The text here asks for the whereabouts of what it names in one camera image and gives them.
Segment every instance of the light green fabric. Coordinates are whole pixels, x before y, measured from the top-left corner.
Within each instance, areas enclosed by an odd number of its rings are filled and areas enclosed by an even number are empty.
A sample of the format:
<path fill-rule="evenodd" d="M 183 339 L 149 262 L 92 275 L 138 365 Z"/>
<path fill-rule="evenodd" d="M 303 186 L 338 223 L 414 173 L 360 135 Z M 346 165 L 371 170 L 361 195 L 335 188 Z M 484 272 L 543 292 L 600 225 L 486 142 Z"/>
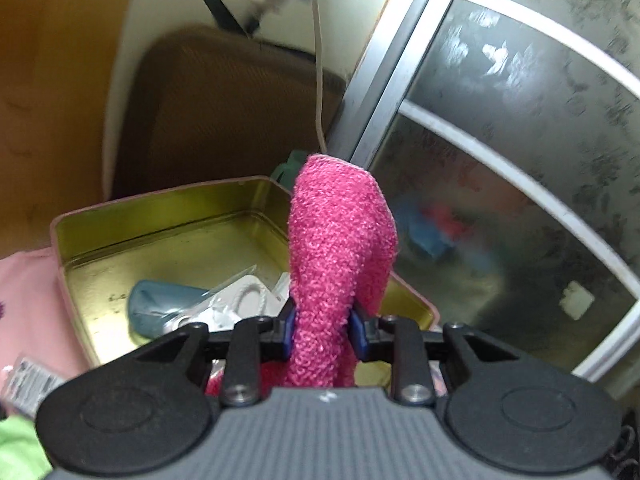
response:
<path fill-rule="evenodd" d="M 40 480 L 50 471 L 30 420 L 12 415 L 0 422 L 0 480 Z"/>

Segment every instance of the wooden panel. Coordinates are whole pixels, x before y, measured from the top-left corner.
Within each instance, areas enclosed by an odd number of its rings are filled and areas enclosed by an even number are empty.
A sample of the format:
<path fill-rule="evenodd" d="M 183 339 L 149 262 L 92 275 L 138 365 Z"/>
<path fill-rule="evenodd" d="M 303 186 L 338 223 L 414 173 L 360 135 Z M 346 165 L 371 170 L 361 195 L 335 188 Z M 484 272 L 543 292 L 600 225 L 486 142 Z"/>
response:
<path fill-rule="evenodd" d="M 0 257 L 99 202 L 104 107 L 129 0 L 0 0 Z"/>

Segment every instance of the metal screw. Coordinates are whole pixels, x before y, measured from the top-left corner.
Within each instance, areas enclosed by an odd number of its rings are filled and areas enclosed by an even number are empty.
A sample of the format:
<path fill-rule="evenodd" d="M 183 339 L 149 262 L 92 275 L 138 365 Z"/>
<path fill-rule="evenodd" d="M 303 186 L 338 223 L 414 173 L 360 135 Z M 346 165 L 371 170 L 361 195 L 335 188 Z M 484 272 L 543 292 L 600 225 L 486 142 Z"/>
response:
<path fill-rule="evenodd" d="M 411 404 L 424 404 L 431 399 L 431 392 L 421 384 L 409 384 L 400 392 L 402 400 Z"/>
<path fill-rule="evenodd" d="M 244 384 L 235 384 L 225 390 L 225 397 L 233 406 L 244 406 L 253 404 L 258 399 L 258 392 Z"/>

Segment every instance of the pink fabric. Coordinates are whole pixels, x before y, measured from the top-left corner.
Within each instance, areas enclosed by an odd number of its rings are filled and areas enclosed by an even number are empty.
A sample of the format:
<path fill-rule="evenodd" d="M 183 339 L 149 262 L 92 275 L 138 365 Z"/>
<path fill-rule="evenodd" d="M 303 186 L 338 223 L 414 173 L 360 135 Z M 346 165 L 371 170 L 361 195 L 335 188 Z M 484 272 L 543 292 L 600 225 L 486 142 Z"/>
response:
<path fill-rule="evenodd" d="M 375 179 L 324 155 L 308 159 L 289 216 L 290 294 L 296 301 L 292 355 L 264 365 L 263 388 L 353 386 L 356 357 L 346 325 L 354 298 L 380 309 L 398 236 Z M 207 392 L 214 394 L 220 380 Z"/>
<path fill-rule="evenodd" d="M 88 370 L 66 314 L 51 248 L 0 260 L 0 390 L 24 354 L 65 379 Z"/>

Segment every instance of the white metal bar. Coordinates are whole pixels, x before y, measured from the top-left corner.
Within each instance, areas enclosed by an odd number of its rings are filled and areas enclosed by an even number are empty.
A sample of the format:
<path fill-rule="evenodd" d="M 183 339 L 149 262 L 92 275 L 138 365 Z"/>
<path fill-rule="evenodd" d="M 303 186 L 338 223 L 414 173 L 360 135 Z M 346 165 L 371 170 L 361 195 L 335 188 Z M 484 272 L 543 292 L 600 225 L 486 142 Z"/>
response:
<path fill-rule="evenodd" d="M 428 0 L 388 0 L 344 92 L 329 154 L 349 160 Z"/>
<path fill-rule="evenodd" d="M 436 114 L 407 100 L 402 102 L 398 111 L 415 123 L 420 124 L 420 126 L 430 129 L 438 136 L 457 146 L 460 150 L 468 153 L 503 177 L 504 180 L 513 184 L 578 238 L 626 286 L 636 299 L 640 298 L 640 280 L 636 274 L 609 244 L 548 189 L 540 186 L 528 174 L 487 145 Z M 574 374 L 590 381 L 598 380 L 639 339 L 640 301 L 631 308 L 616 328 L 574 370 Z"/>
<path fill-rule="evenodd" d="M 353 164 L 362 168 L 369 167 L 451 2 L 452 0 L 427 2 L 414 33 L 351 157 Z"/>
<path fill-rule="evenodd" d="M 590 41 L 572 30 L 556 23 L 554 20 L 543 16 L 529 7 L 522 6 L 511 0 L 466 0 L 473 4 L 494 10 L 505 16 L 509 16 L 537 31 L 546 34 L 559 43 L 564 44 L 577 52 L 585 59 L 591 61 L 603 72 L 609 74 L 613 79 L 627 88 L 633 95 L 640 99 L 640 79 L 623 65 L 613 59 L 609 54 L 600 50 Z"/>

